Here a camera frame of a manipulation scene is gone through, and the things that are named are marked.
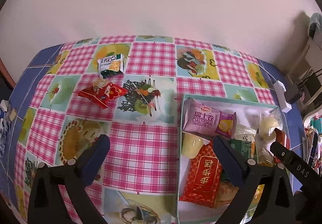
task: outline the swiss roll package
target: swiss roll package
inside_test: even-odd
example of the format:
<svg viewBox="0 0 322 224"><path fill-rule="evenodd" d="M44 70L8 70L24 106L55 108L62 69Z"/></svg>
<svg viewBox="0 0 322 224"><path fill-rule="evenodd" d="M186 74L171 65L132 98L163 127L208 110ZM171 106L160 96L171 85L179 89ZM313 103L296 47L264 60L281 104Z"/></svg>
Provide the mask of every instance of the swiss roll package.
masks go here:
<svg viewBox="0 0 322 224"><path fill-rule="evenodd" d="M236 127L236 113L229 114L217 110L214 105L207 105L191 99L190 106L185 113L183 130L196 132L209 137L223 135L229 139L233 136Z"/></svg>

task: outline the cable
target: cable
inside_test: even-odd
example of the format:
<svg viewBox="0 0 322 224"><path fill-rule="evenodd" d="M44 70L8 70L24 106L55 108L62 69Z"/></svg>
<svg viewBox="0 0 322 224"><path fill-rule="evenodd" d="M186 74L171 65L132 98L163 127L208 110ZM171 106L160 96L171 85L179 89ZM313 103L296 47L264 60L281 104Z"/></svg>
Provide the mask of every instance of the cable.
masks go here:
<svg viewBox="0 0 322 224"><path fill-rule="evenodd" d="M274 76L272 74L270 74L267 70L265 70L265 68L263 66L261 66L261 65L258 65L258 66L261 67L262 70L265 71L267 73L267 75L269 75L274 80L274 82L277 81L277 79L275 79Z"/></svg>
<svg viewBox="0 0 322 224"><path fill-rule="evenodd" d="M309 78L311 78L313 75L315 75L316 77L320 76L322 73L320 73L319 75L317 75L317 73L319 71L322 71L322 68L319 69L318 71L314 72L313 74L311 74L310 76L308 76L304 81L302 81L298 86L301 86L304 82L306 82Z"/></svg>

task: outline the white power adapter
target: white power adapter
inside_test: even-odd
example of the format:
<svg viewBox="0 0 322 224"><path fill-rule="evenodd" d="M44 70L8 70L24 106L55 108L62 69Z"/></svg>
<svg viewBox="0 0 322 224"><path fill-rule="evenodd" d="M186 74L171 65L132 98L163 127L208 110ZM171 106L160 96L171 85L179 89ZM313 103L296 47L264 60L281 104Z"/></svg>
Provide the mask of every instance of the white power adapter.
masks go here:
<svg viewBox="0 0 322 224"><path fill-rule="evenodd" d="M273 84L274 90L276 92L277 95L277 99L279 100L279 104L281 107L281 110L285 113L289 112L292 109L291 104L289 104L288 102L286 102L286 98L284 96L284 93L286 92L285 86L283 83L281 83L280 81L276 81Z"/></svg>

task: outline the tablecloth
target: tablecloth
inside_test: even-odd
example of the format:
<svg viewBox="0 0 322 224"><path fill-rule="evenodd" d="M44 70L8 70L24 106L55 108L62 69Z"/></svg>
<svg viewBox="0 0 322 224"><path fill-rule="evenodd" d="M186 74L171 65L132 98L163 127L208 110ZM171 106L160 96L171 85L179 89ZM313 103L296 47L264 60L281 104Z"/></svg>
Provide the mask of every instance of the tablecloth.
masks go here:
<svg viewBox="0 0 322 224"><path fill-rule="evenodd" d="M120 86L135 83L145 94L150 94L147 89L160 91L161 96L152 98L149 107L135 93L134 99L111 101L107 109L77 95L99 77L97 60L113 54L123 54L125 72L111 82ZM9 100L18 116L11 125L6 153L0 158L1 193L26 219L37 164L62 165L104 133L110 137L111 149L97 181L86 188L93 204L102 215L109 215L110 222L116 209L108 208L106 200L113 196L127 203L152 205L152 211L169 222L169 210L153 203L173 201L176 193L183 94L278 104L272 79L260 66L287 86L281 72L269 63L188 39L107 36L44 49L26 68ZM300 112L293 105L282 117L291 148L301 156L305 134ZM82 125L78 130L81 147L68 133L75 131L74 124ZM64 145L71 147L68 152L62 152ZM298 190L293 176L290 181L293 190ZM61 192L71 218L80 223L63 186Z"/></svg>

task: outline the red wrapper with chinese text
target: red wrapper with chinese text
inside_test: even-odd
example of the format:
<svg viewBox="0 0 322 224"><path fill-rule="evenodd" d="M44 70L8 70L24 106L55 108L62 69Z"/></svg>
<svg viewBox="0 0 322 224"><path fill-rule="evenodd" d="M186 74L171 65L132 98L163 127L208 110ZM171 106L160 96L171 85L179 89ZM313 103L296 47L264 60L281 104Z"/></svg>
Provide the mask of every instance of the red wrapper with chinese text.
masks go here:
<svg viewBox="0 0 322 224"><path fill-rule="evenodd" d="M102 109L106 109L108 102L127 93L126 89L108 80L98 79L91 86L79 91L78 96L85 97L98 104Z"/></svg>
<svg viewBox="0 0 322 224"><path fill-rule="evenodd" d="M222 166L213 151L213 142L204 145L191 160L187 183L180 201L215 207Z"/></svg>
<svg viewBox="0 0 322 224"><path fill-rule="evenodd" d="M279 130L278 128L275 128L274 131L276 133L276 141L279 142L280 144L282 144L288 150L290 150L291 149L291 144L289 142L289 139L285 135L285 132ZM274 156L274 162L276 164L281 163L281 161L276 156Z"/></svg>

